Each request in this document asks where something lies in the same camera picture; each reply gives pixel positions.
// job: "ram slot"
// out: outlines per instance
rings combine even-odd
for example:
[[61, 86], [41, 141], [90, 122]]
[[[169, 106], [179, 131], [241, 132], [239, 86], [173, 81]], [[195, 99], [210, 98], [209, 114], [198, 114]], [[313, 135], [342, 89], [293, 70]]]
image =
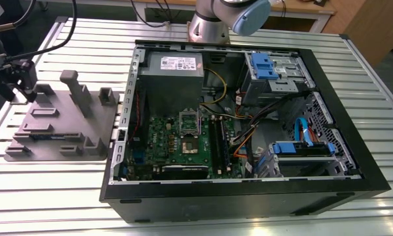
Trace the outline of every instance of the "ram slot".
[[221, 128], [221, 147], [222, 147], [222, 167], [225, 170], [229, 170], [227, 167], [230, 165], [230, 158], [229, 158], [229, 144], [227, 144], [227, 137], [226, 137], [226, 132], [225, 132], [225, 126], [223, 126], [223, 121], [219, 120], [219, 128]]
[[211, 119], [207, 125], [210, 141], [210, 161], [211, 170], [215, 174], [222, 174], [226, 166], [223, 161], [223, 143], [221, 133], [221, 121]]

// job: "aluminum slotted table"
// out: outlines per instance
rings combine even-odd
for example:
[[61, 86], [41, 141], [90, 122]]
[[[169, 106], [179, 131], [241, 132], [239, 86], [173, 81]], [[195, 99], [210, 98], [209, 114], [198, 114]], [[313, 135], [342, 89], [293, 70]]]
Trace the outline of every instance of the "aluminum slotted table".
[[[70, 19], [54, 23], [41, 48], [65, 39], [70, 25]], [[123, 91], [135, 39], [185, 41], [186, 26], [153, 29], [139, 22], [78, 19], [67, 45], [34, 58], [38, 80], [65, 88], [58, 77], [69, 69], [89, 90]], [[250, 37], [230, 32], [230, 41], [311, 49], [391, 190], [317, 216], [126, 224], [98, 202], [106, 161], [5, 162], [3, 150], [29, 108], [6, 103], [0, 112], [1, 234], [393, 235], [393, 95], [351, 42], [331, 34], [270, 30]]]

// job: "power supply label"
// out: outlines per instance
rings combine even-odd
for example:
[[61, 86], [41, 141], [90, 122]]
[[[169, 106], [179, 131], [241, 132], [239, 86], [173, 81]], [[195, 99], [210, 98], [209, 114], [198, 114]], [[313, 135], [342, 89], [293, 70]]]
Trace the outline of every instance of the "power supply label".
[[162, 57], [161, 70], [197, 70], [195, 58]]

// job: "motherboard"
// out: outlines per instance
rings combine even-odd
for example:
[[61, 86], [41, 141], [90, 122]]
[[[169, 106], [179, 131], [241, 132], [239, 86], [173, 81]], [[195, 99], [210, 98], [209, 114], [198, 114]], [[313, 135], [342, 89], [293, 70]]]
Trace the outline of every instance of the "motherboard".
[[150, 117], [146, 148], [131, 150], [137, 180], [241, 178], [241, 160], [227, 147], [234, 121], [194, 114]]

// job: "gray robot fixture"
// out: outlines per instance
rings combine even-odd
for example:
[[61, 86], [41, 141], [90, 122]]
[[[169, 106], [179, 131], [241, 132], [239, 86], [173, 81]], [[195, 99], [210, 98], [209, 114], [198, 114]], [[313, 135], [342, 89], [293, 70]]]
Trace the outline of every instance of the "gray robot fixture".
[[262, 26], [270, 12], [267, 0], [198, 0], [189, 25], [189, 41], [226, 43], [229, 28], [249, 36]]

